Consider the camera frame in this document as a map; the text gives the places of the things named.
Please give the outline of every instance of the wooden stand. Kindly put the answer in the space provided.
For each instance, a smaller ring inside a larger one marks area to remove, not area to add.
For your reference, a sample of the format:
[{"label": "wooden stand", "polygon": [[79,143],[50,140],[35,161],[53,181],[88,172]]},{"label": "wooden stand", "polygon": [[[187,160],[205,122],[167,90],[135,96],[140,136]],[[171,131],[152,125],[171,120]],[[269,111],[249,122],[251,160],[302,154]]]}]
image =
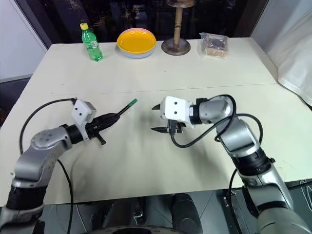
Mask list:
[{"label": "wooden stand", "polygon": [[165,40],[161,48],[162,50],[174,56],[184,55],[190,51],[191,46],[187,40],[180,38],[183,8],[194,5],[194,0],[166,0],[169,6],[176,7],[175,11],[175,34],[174,38]]}]

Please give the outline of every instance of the white cloth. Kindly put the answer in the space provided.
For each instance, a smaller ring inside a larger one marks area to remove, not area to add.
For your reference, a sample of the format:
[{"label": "white cloth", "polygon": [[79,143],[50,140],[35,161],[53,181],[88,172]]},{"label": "white cloth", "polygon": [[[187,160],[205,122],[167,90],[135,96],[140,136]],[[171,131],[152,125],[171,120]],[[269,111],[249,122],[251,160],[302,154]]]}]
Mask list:
[{"label": "white cloth", "polygon": [[312,106],[312,11],[303,15],[268,52],[277,81]]}]

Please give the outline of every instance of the table surface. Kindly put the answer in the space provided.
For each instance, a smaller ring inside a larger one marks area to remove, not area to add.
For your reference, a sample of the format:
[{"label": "table surface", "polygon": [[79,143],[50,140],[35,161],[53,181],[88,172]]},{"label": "table surface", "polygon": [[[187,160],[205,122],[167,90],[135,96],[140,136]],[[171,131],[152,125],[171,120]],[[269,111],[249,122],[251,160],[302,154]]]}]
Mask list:
[{"label": "table surface", "polygon": [[[30,79],[0,131],[0,205],[7,200],[18,138],[27,117],[55,99],[78,97],[91,102],[97,114],[117,112],[134,98],[138,102],[111,128],[107,141],[82,142],[67,151],[64,163],[74,187],[74,202],[159,195],[228,187],[234,164],[212,132],[194,146],[180,149],[170,137],[150,130],[166,126],[151,108],[168,95],[196,98],[230,94],[238,113],[258,117],[264,128],[262,148],[285,181],[312,177],[310,143],[312,113],[300,99],[278,85],[265,64],[270,61],[253,39],[229,39],[225,59],[198,55],[190,40],[184,56],[165,54],[161,42],[144,59],[124,57],[115,43],[100,43],[106,58],[89,60],[82,44],[52,45]],[[24,148],[44,129],[72,124],[72,105],[53,104],[37,113],[24,134]],[[257,125],[246,118],[256,135]],[[188,128],[176,137],[186,143],[208,125]],[[242,182],[237,176],[234,187]],[[70,201],[66,178],[57,164],[44,199],[47,204]]]}]

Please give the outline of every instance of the snack package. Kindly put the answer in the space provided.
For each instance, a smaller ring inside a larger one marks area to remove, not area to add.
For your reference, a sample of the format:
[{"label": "snack package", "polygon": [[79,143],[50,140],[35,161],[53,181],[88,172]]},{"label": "snack package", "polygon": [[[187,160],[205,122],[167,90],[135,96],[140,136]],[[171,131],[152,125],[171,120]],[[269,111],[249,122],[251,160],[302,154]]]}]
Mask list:
[{"label": "snack package", "polygon": [[200,52],[202,55],[225,57],[228,52],[228,37],[200,33]]}]

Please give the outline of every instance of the yellow bowl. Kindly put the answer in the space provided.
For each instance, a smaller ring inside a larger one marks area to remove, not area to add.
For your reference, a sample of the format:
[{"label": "yellow bowl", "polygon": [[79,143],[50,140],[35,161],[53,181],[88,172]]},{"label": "yellow bowl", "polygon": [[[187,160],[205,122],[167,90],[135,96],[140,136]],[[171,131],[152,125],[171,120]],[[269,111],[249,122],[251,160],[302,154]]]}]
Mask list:
[{"label": "yellow bowl", "polygon": [[127,53],[144,54],[155,47],[156,38],[149,32],[128,31],[120,34],[117,39],[117,45]]}]

